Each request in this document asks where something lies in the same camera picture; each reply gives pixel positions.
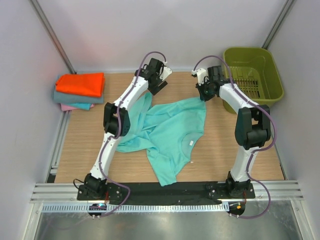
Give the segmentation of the teal t shirt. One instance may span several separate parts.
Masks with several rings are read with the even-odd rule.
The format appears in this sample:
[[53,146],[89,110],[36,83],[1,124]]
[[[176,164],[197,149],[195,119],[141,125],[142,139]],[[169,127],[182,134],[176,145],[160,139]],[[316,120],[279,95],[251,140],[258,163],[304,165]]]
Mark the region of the teal t shirt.
[[197,97],[152,105],[152,94],[147,92],[129,110],[130,129],[116,150],[145,150],[159,184],[174,184],[204,135],[206,112],[205,102]]

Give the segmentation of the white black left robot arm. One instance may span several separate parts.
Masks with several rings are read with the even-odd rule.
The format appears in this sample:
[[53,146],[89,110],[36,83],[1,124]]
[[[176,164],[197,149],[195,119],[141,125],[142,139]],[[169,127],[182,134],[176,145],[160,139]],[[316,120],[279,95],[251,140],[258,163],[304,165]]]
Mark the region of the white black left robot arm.
[[151,58],[148,64],[142,63],[136,70],[123,94],[113,103],[105,104],[102,145],[93,167],[78,187],[78,200],[97,201],[105,198],[109,168],[116,148],[131,127],[129,110],[145,91],[155,95],[162,90],[168,84],[166,78],[170,74],[172,70],[167,67],[166,60]]

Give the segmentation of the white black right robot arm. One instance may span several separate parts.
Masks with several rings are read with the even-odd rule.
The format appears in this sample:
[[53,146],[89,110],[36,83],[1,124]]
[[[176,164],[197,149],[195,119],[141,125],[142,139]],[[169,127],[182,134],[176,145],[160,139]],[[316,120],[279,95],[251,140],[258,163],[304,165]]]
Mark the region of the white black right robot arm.
[[271,138],[270,108],[251,101],[235,83],[225,78],[220,66],[199,68],[191,72],[197,78],[200,99],[204,102],[217,96],[228,103],[237,114],[234,136],[238,151],[222,193],[231,198],[241,198],[250,190],[250,173],[258,150]]

